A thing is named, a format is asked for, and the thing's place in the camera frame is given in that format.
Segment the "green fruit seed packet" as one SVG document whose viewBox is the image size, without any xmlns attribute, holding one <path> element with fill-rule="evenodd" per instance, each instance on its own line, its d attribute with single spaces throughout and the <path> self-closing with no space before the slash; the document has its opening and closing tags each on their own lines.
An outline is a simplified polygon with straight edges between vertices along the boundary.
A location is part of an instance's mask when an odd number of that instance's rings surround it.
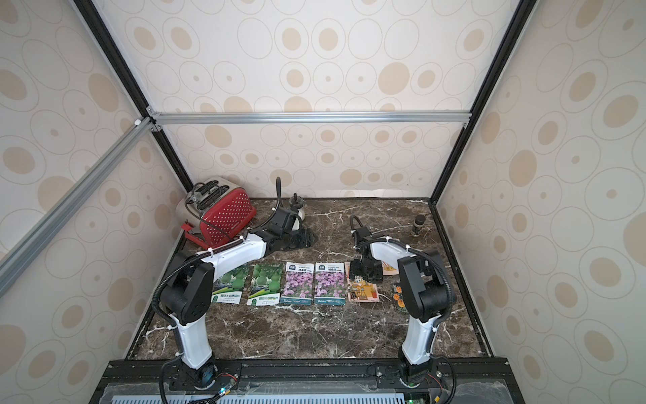
<svg viewBox="0 0 646 404">
<path fill-rule="evenodd" d="M 211 302 L 239 305 L 248 274 L 249 265 L 245 264 L 216 279 L 212 287 Z"/>
<path fill-rule="evenodd" d="M 277 306 L 280 303 L 284 266 L 260 263 L 252 266 L 248 306 Z"/>
</svg>

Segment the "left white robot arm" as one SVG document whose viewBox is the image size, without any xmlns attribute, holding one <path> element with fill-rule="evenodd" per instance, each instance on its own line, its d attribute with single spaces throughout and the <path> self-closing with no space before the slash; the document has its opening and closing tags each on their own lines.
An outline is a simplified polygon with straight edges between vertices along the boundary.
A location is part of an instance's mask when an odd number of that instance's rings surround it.
<svg viewBox="0 0 646 404">
<path fill-rule="evenodd" d="M 223 246 L 185 259 L 161 280 L 153 292 L 151 308 L 174 331 L 183 366 L 198 373 L 213 369 L 205 316 L 217 279 L 275 252 L 309 248 L 316 241 L 314 232 L 304 226 L 297 213 L 275 207 L 262 225 Z"/>
</svg>

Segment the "pink cosmos flower seed packet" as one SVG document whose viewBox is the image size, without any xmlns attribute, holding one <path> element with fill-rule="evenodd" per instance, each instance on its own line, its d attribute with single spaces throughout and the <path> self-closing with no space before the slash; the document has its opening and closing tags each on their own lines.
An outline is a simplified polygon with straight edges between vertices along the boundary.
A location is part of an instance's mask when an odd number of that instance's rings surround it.
<svg viewBox="0 0 646 404">
<path fill-rule="evenodd" d="M 311 306 L 314 301 L 314 272 L 314 264 L 287 262 L 280 303 L 282 305 Z"/>
</svg>

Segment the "orange marigold seed packet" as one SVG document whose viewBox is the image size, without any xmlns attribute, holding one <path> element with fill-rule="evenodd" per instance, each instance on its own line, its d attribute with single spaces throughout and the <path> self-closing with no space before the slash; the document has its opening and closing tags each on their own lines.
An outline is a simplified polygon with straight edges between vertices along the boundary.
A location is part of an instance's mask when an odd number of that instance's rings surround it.
<svg viewBox="0 0 646 404">
<path fill-rule="evenodd" d="M 408 313 L 405 307 L 405 302 L 403 299 L 403 289 L 401 288 L 400 283 L 393 284 L 393 300 L 398 311 L 402 313 Z"/>
</svg>

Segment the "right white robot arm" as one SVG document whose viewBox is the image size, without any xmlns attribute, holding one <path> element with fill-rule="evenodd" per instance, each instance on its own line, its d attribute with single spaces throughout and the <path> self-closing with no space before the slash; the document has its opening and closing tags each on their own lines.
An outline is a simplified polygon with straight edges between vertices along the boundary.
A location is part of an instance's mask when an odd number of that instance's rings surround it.
<svg viewBox="0 0 646 404">
<path fill-rule="evenodd" d="M 432 367 L 437 330 L 450 317 L 456 301 L 442 256 L 392 237 L 375 237 L 368 227 L 353 229 L 352 235 L 364 259 L 398 269 L 401 297 L 410 315 L 399 352 L 399 373 L 405 385 L 417 385 Z"/>
</svg>

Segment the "pink illustrated sunflower seed packet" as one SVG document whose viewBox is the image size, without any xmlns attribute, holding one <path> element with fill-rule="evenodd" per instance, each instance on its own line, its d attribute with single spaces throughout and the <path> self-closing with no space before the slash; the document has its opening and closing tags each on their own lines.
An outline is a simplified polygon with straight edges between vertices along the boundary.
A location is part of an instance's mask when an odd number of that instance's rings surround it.
<svg viewBox="0 0 646 404">
<path fill-rule="evenodd" d="M 374 303 L 380 300 L 376 284 L 363 278 L 363 266 L 360 259 L 346 263 L 346 294 L 348 301 L 355 303 Z"/>
</svg>

